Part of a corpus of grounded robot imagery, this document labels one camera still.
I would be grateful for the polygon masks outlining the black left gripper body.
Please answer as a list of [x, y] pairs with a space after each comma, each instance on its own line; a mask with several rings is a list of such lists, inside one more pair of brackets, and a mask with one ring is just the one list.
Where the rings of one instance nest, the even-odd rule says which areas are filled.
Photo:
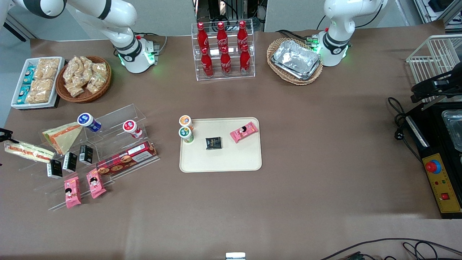
[[450, 89], [448, 93], [450, 95], [461, 95], [462, 93], [462, 65], [456, 64], [451, 71], [451, 75], [448, 78]]

